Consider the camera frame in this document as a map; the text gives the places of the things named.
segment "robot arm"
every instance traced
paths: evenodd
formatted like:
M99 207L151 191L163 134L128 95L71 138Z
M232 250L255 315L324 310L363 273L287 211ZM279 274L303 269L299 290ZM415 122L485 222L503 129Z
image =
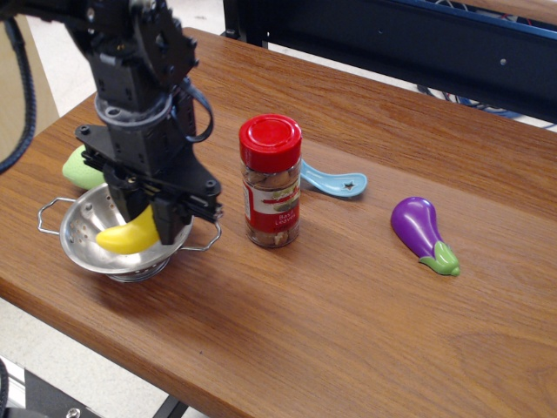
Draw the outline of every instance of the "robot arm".
M0 20L18 13L64 23L89 61L105 125L79 126L76 136L124 218L151 204L163 244L191 216L217 221L220 184L193 153L212 130L211 107L188 78L196 41L165 0L0 0ZM211 115L199 135L194 100Z

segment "colander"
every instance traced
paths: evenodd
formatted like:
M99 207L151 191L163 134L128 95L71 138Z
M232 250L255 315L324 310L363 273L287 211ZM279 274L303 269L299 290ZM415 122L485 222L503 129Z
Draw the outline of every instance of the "colander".
M72 205L62 219L60 231L52 231L43 227L43 213L57 202L70 202ZM37 217L38 230L59 235L64 252L74 263L122 282L149 279L166 267L176 251L206 251L221 235L220 226L215 223L217 235L207 246L183 246L191 231L191 218L191 223L182 228L172 245L163 246L159 241L141 253L129 255L104 250L96 242L97 234L107 228L125 224L106 184L89 190L78 199L55 198L38 211Z

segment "spice jar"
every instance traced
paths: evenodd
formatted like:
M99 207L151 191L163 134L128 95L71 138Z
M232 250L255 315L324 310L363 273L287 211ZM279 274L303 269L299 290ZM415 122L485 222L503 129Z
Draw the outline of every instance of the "spice jar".
M245 122L239 139L247 235L260 246L285 246L299 233L302 131L267 114Z

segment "floor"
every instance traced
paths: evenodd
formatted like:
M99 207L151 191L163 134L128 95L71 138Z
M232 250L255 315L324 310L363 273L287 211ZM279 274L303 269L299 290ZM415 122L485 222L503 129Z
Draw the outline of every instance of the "floor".
M183 26L215 34L224 31L222 0L169 0L169 5ZM62 116L95 91L89 65L80 56L61 24L48 24L30 19L30 27L44 63L58 113ZM411 84L383 78L368 71L279 47L272 48L415 90ZM148 418L156 413L166 398L166 394L161 390L2 299L0 318L1 355L38 374L68 395L89 405L105 418ZM190 409L185 417L203 418L205 415Z

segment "red lid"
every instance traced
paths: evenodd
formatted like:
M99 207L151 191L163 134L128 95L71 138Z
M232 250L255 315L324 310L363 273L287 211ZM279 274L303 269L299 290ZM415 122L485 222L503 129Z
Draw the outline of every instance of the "red lid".
M240 156L256 172L283 172L299 160L302 130L282 115L260 115L240 128Z

